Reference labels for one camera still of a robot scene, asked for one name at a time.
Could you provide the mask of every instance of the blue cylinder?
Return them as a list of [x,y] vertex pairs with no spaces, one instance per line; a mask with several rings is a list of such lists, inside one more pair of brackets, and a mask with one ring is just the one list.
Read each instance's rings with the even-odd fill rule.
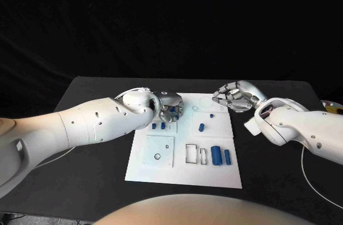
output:
[[211,147],[211,154],[212,154],[212,164],[215,166],[222,165],[224,161],[222,161],[222,153],[221,153],[221,147],[219,146]]
[[201,132],[204,131],[204,128],[205,128],[205,124],[201,123],[201,126],[199,126],[199,131],[201,131]]
[[230,153],[230,150],[224,150],[224,153],[225,153],[227,164],[231,165],[231,153]]

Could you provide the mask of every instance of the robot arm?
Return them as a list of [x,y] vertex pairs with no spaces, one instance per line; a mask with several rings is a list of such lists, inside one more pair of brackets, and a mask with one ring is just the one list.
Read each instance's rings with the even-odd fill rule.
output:
[[[228,99],[218,97],[224,93]],[[343,115],[310,112],[292,99],[268,99],[245,80],[219,88],[212,99],[238,113],[256,108],[256,115],[245,123],[254,136],[263,133],[279,146],[294,140],[317,156],[343,164]]]
[[152,93],[140,88],[116,99],[93,100],[61,112],[23,119],[0,118],[0,198],[55,153],[143,129],[158,115],[166,121],[178,120],[182,107],[176,93]]

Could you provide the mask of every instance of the table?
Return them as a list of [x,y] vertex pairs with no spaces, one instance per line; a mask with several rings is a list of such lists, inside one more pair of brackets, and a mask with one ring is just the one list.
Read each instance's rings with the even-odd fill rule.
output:
[[[78,77],[55,111],[134,87],[153,91],[214,93],[235,80],[129,79]],[[303,81],[251,81],[271,97],[292,98],[315,111],[323,105]],[[110,142],[75,148],[55,162],[34,170],[21,185],[0,199],[0,211],[96,221],[113,211],[147,198],[181,193],[228,196],[271,206],[316,224],[342,224],[343,211],[312,190],[300,168],[302,144],[279,147],[260,134],[253,136],[244,123],[254,112],[234,113],[237,155],[243,189],[124,181],[134,132]],[[343,204],[343,166],[305,154],[305,168],[317,190]]]

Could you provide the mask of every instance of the white board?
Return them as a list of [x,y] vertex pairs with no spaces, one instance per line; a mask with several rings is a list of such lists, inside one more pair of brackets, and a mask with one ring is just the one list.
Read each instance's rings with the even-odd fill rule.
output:
[[[179,94],[185,106],[178,125],[172,125],[170,128],[168,126],[168,130],[160,130],[159,126],[158,129],[152,129],[150,124],[145,129],[136,131],[126,180],[241,189],[243,183],[228,108],[212,102],[211,94]],[[155,118],[153,121],[158,125],[162,124],[159,118]],[[199,132],[201,123],[205,124],[204,132]],[[169,139],[173,138],[172,167],[168,164],[163,167],[159,166],[159,162],[155,164],[153,159],[149,165],[145,163],[147,158],[153,158],[152,153],[159,154],[159,150],[147,154],[146,149],[152,136],[159,137],[156,140],[153,139],[153,144],[156,148],[162,149],[162,153],[170,153],[170,151],[166,151],[166,142],[160,137],[166,137],[166,140],[168,137]],[[186,144],[196,145],[196,164],[186,163]],[[221,147],[224,161],[221,166],[212,165],[212,146]],[[201,149],[207,151],[207,165],[201,164]],[[231,153],[231,165],[227,165],[225,161],[224,150],[227,149]]]

